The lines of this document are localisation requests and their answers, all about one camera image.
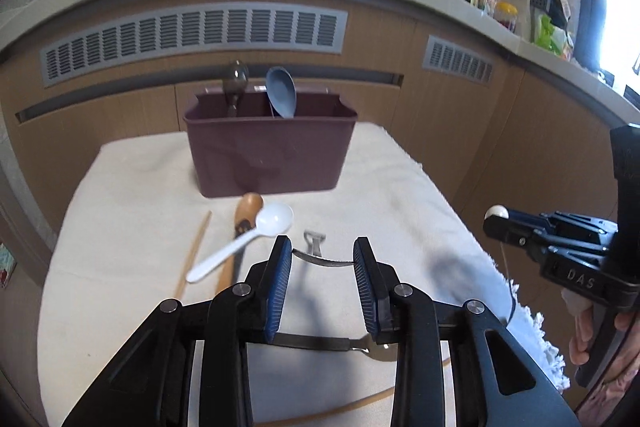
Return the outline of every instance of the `vent slat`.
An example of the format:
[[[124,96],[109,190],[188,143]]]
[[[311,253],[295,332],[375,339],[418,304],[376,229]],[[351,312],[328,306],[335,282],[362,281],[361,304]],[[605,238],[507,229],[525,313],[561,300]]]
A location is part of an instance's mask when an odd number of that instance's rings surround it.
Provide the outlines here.
[[[321,15],[318,25],[318,46],[333,46],[335,37],[335,26],[338,18],[333,15]]]
[[[229,10],[226,28],[227,42],[244,42],[246,39],[246,10]]]
[[[296,44],[311,44],[314,41],[315,25],[315,13],[300,12],[298,14],[298,26],[296,27]]]
[[[222,43],[222,23],[224,20],[224,16],[225,14],[222,10],[204,12],[205,44]]]
[[[182,14],[182,45],[200,44],[200,12]]]
[[[148,58],[222,50],[300,50],[340,54],[348,13],[272,2],[175,6],[119,18],[40,50],[46,87]]]
[[[425,70],[462,76],[475,82],[489,82],[492,72],[492,65],[485,58],[434,36],[430,36],[427,42],[422,67]]]
[[[140,53],[156,50],[156,25],[157,20],[155,17],[140,21]]]
[[[273,42],[291,42],[293,29],[293,12],[276,12],[276,20],[273,27]]]
[[[123,57],[136,52],[136,23],[130,22],[120,26],[120,54]]]
[[[160,48],[175,48],[178,46],[178,16],[165,15],[160,17]]]
[[[253,10],[251,13],[251,42],[269,42],[271,10]]]

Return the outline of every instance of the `white tablecloth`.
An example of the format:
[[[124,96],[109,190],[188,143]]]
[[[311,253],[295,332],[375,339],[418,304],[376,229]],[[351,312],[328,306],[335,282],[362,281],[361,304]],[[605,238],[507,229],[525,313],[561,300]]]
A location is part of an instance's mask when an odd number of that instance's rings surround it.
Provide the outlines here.
[[[350,259],[353,241],[365,235],[379,261],[392,264],[402,281],[432,298],[453,304],[478,298],[498,317],[510,311],[508,285],[491,258],[420,166],[380,127],[356,125],[334,190],[265,200],[292,206],[288,235],[300,250],[305,250],[303,231],[315,230],[327,235],[325,257]],[[102,147],[69,205],[42,296],[38,370],[50,427],[62,425],[130,334],[172,295],[208,210],[213,216],[197,259],[232,238],[237,203],[238,198],[200,195],[185,133]],[[252,264],[267,259],[272,246],[267,238],[249,245],[242,279]],[[187,286],[183,303],[212,298],[217,279],[213,272]],[[529,310],[518,306],[510,330],[558,387],[566,385],[563,363],[543,340],[540,319],[532,320]],[[280,331],[363,336],[353,269],[294,258]],[[272,346],[252,346],[249,367],[256,421],[338,407],[392,387],[396,372],[394,363],[357,352]],[[388,398],[316,425],[386,427],[391,404]]]

